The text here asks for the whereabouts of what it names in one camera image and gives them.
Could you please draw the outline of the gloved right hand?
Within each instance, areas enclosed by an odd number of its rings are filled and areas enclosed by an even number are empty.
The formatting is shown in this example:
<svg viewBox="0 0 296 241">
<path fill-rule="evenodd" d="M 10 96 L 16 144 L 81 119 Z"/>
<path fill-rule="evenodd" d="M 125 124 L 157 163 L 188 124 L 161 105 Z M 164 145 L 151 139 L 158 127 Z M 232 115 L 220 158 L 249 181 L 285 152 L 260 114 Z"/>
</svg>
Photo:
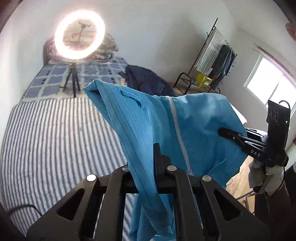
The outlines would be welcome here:
<svg viewBox="0 0 296 241">
<path fill-rule="evenodd" d="M 278 165 L 267 167 L 263 163 L 253 160 L 249 164 L 248 181 L 250 188 L 259 188 L 258 191 L 255 191 L 256 193 L 266 192 L 268 196 L 272 196 L 283 185 L 284 167 Z"/>
</svg>

